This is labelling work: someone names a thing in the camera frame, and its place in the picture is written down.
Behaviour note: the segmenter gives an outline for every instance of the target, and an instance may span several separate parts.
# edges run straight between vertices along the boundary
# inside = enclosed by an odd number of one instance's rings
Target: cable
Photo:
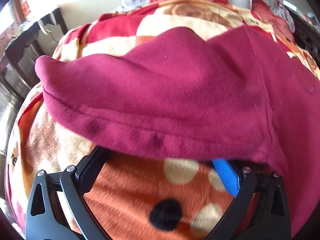
[[[59,43],[59,41],[57,41],[57,40],[52,36],[52,32],[50,32],[50,36],[51,36],[51,38],[52,38],[56,43]]]
[[[34,22],[34,20],[35,20],[35,18],[32,17],[32,18],[29,19],[29,20],[25,20],[23,23],[19,23],[19,22],[15,22],[15,21],[13,21],[13,23],[21,25],[21,24],[24,24],[24,23]]]
[[[59,44],[59,41],[57,41],[57,40],[52,36],[52,30],[51,30],[51,28],[50,28],[50,30],[47,30],[47,31],[50,33],[51,38],[52,38],[56,43]]]

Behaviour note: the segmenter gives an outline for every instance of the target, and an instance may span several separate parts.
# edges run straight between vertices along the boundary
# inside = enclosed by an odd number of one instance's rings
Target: black bracket
[[[26,240],[112,240],[83,199],[109,156],[109,150],[95,147],[77,166],[68,166],[63,172],[38,171],[28,202]],[[290,240],[288,200],[281,177],[275,172],[260,175],[248,169],[238,173],[243,176],[240,191],[205,240]],[[70,229],[58,191],[64,193],[82,234]],[[255,215],[250,226],[236,235],[255,192],[260,194]]]

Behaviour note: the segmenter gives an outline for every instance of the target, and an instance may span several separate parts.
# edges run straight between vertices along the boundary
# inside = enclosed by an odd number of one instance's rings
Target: red fleece fabric
[[[42,56],[36,73],[54,120],[103,147],[268,163],[284,178],[292,235],[319,201],[319,81],[245,25],[208,41],[177,27],[123,57]]]

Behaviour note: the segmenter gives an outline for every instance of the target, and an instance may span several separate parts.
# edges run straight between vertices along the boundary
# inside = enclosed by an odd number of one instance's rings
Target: window
[[[289,2],[286,1],[286,0],[283,0],[283,4],[284,4],[285,6],[287,6],[287,7],[289,7],[291,10],[297,11],[297,7],[294,6],[292,3],[289,3]]]
[[[3,33],[12,23],[13,18],[10,13],[9,5],[6,4],[0,12],[0,34]]]

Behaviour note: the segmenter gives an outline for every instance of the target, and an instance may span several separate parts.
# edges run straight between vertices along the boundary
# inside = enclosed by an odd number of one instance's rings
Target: blue grip
[[[227,160],[216,159],[212,163],[226,191],[236,197],[240,191],[239,176]]]

